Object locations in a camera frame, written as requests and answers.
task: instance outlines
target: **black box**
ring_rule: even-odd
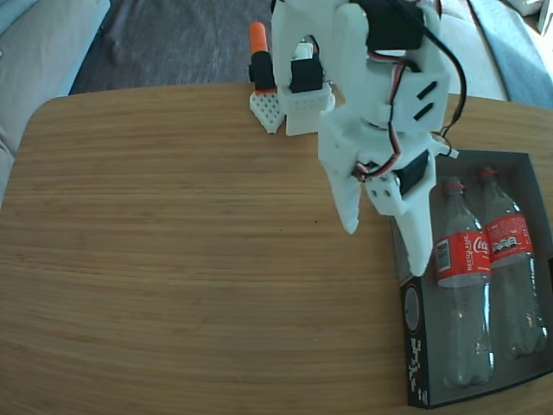
[[[543,323],[549,332],[545,349],[515,361],[502,354],[494,354],[492,378],[483,386],[449,389],[443,382],[446,355],[443,352],[444,333],[448,326],[448,304],[435,281],[434,255],[421,278],[413,277],[403,240],[397,227],[392,227],[396,253],[397,274],[401,285],[404,309],[405,350],[408,374],[409,405],[425,409],[450,405],[479,396],[496,393],[534,380],[553,372],[553,288],[551,261],[553,242],[543,198],[530,157],[524,153],[495,151],[462,151],[457,160],[437,160],[438,181],[447,176],[458,176],[465,184],[467,203],[473,214],[482,221],[484,203],[477,180],[478,169],[492,165],[499,172],[499,182],[508,195],[520,206],[526,217],[534,245],[536,263],[537,300]],[[430,209],[434,242],[440,237],[442,218],[442,187],[436,186],[430,194]],[[492,348],[497,336],[491,332]]]

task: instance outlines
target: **orange marker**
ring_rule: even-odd
[[[255,84],[256,94],[275,93],[277,85],[267,44],[267,32],[260,22],[250,25],[250,50],[250,81]]]
[[[250,25],[250,50],[251,56],[257,52],[269,52],[267,32],[261,22],[255,22]]]

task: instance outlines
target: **coca-cola bottle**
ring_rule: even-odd
[[[517,359],[542,350],[547,341],[536,298],[534,250],[526,220],[499,185],[497,171],[483,169],[480,180],[491,248],[492,325],[494,333],[497,331],[497,350],[508,359]]]
[[[444,381],[450,388],[481,385],[493,372],[487,236],[469,210],[458,178],[443,182],[443,194],[444,236],[436,245],[436,277],[449,308]]]

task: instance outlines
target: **perforated white part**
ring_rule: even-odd
[[[325,83],[318,91],[292,93],[288,87],[278,88],[278,100],[286,115],[304,115],[304,112],[320,112],[328,109],[332,89]]]
[[[332,93],[329,93],[323,111],[319,110],[320,107],[318,105],[313,105],[307,109],[287,113],[286,134],[292,137],[317,132],[321,122],[321,114],[332,111],[335,106],[336,98]]]
[[[285,114],[281,110],[275,93],[264,93],[250,96],[250,109],[268,133],[274,134],[284,121]]]

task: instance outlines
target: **wooden table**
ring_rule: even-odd
[[[57,99],[0,215],[0,412],[405,414],[389,223],[340,225],[316,137],[268,136],[247,85]],[[460,149],[529,151],[551,112],[468,101]],[[553,376],[439,413],[550,413]]]

